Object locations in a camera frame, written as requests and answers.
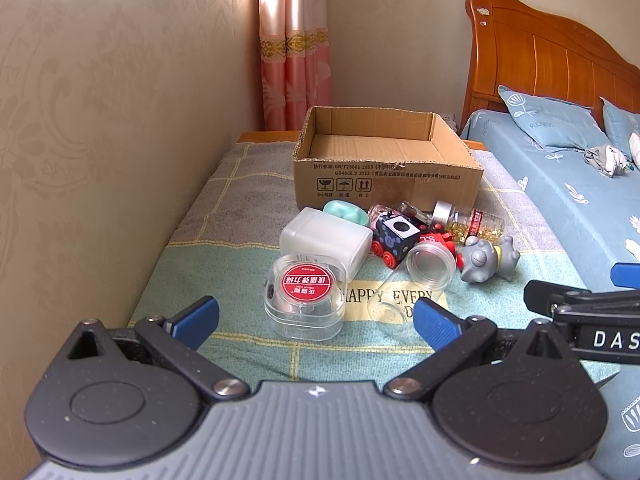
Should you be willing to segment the grey toy figure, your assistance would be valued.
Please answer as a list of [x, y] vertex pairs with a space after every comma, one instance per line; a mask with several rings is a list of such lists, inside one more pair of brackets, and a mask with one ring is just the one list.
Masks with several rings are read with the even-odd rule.
[[457, 251], [457, 268], [465, 283], [485, 283], [493, 276], [511, 281], [520, 258], [512, 236], [506, 236], [499, 245], [470, 236]]

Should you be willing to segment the clear plastic jar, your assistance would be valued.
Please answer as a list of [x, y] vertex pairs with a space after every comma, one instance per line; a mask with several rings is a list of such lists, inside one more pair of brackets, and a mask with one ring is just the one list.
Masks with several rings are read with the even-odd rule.
[[454, 272], [456, 260], [446, 246], [432, 240], [419, 242], [369, 300], [371, 320], [387, 336], [411, 338], [414, 304], [423, 298], [439, 300]]

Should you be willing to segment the clear case with red label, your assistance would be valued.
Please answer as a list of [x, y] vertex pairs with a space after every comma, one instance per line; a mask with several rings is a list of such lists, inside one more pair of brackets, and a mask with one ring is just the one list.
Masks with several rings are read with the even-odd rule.
[[269, 269], [265, 314], [280, 337], [326, 341], [343, 327], [347, 289], [346, 269], [335, 258], [287, 254]]

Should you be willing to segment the blue floral bed sheet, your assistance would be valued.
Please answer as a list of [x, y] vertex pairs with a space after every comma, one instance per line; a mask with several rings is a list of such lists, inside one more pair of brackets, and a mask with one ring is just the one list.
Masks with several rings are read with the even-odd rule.
[[[639, 173], [605, 177], [574, 148], [543, 148], [506, 113], [480, 110], [463, 129], [482, 142], [533, 201], [593, 292], [623, 290], [615, 263], [639, 263]], [[639, 475], [639, 369], [624, 365], [602, 388], [608, 428], [593, 463], [611, 479]]]

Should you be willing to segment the checkered green grey blanket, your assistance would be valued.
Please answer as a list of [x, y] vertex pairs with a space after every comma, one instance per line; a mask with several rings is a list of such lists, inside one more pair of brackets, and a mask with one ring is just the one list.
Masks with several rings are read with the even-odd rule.
[[[419, 337], [396, 340], [369, 320], [367, 303], [386, 278], [371, 257], [349, 287], [341, 333], [325, 342], [286, 340], [262, 304], [267, 272], [279, 257], [282, 229], [296, 215], [293, 147], [240, 144], [224, 156], [164, 249], [134, 314], [171, 316], [205, 295], [220, 322], [201, 354], [248, 384], [261, 380], [368, 380], [384, 384], [428, 355]], [[514, 278], [471, 286], [453, 281], [442, 296], [457, 315], [484, 314], [523, 327], [531, 280], [577, 286], [580, 277], [541, 213], [488, 152], [476, 153], [484, 176], [476, 203], [506, 222], [521, 254]]]

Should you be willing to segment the bottle of yellow capsules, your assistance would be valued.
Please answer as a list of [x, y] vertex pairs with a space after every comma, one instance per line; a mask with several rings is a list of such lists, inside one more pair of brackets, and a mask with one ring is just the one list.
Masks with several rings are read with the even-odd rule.
[[432, 220], [449, 232], [458, 245], [464, 245], [470, 236], [498, 245], [506, 228], [503, 218], [495, 214], [477, 208], [462, 212], [442, 200], [435, 204]]

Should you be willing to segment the crumpled grey white cloth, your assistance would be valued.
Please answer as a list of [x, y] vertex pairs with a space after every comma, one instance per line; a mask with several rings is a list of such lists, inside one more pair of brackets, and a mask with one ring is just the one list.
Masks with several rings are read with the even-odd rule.
[[605, 177], [623, 176], [631, 170], [625, 154], [611, 144], [603, 144], [584, 151], [584, 161]]

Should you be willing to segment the pink white plush item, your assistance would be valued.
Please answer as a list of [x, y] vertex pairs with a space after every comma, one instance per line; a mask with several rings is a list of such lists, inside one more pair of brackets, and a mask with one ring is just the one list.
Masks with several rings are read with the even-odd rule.
[[640, 133], [633, 132], [629, 137], [629, 151], [632, 161], [640, 169]]

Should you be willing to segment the blue pillow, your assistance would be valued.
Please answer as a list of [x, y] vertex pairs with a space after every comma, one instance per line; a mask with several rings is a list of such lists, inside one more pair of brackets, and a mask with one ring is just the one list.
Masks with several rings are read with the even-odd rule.
[[531, 96], [498, 87], [514, 122], [543, 148], [588, 150], [607, 144], [608, 138], [589, 108], [562, 100]]
[[608, 140], [628, 158], [631, 158], [629, 139], [634, 132], [639, 131], [640, 115], [622, 110], [605, 98], [602, 98], [602, 102], [605, 134], [608, 136]]

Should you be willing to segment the pink round trinket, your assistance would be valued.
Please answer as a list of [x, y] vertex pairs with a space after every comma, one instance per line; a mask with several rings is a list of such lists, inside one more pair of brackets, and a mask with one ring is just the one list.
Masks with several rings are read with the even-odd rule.
[[383, 206], [380, 204], [373, 205], [368, 210], [369, 226], [372, 231], [378, 228], [378, 220], [386, 220], [396, 214], [394, 208]]

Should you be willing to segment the white translucent plastic box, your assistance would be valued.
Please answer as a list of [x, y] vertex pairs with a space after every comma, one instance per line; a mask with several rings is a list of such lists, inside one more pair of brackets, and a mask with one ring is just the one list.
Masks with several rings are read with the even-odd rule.
[[299, 211], [280, 234], [282, 255], [334, 258], [346, 269], [349, 282], [356, 278], [369, 255], [371, 243], [370, 228], [308, 207]]

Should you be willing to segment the brown cardboard box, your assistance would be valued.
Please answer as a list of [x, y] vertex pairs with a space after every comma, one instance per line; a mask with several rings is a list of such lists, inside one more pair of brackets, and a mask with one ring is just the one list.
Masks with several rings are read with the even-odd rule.
[[313, 106], [293, 152], [297, 207], [346, 200], [363, 209], [442, 200], [468, 211], [483, 167], [435, 113]]

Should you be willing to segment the wooden bed headboard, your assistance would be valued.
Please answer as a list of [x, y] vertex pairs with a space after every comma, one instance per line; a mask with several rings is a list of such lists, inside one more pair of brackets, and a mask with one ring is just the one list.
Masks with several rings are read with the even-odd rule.
[[639, 69], [582, 23], [520, 0], [465, 0], [472, 25], [469, 77], [460, 122], [476, 110], [503, 112], [498, 88], [590, 108], [603, 122], [603, 100], [639, 110]]

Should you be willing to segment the pink gold curtain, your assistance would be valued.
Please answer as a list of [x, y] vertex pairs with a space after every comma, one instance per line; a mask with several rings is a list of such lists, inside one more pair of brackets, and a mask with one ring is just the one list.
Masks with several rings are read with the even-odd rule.
[[326, 0], [258, 0], [262, 104], [268, 130], [302, 128], [331, 103]]

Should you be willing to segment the white wall socket plug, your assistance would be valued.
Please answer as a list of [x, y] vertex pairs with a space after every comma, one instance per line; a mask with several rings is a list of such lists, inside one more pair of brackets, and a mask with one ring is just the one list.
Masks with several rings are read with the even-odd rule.
[[446, 124], [454, 131], [458, 130], [458, 126], [456, 121], [454, 120], [453, 114], [441, 114], [440, 117]]

